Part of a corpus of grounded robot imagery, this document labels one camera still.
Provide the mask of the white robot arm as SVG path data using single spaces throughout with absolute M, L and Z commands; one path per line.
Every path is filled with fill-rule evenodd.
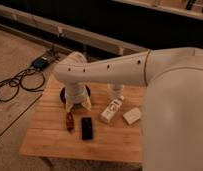
M 54 68 L 68 100 L 85 82 L 144 86 L 143 171 L 203 171 L 203 49 L 151 50 L 89 63 L 73 52 Z

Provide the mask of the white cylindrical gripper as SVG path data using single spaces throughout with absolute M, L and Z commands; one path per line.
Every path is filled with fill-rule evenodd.
M 70 112 L 74 104 L 79 104 L 87 109 L 91 110 L 91 100 L 88 97 L 86 87 L 83 83 L 70 83 L 65 85 L 65 97 L 66 104 L 65 109 L 67 112 Z

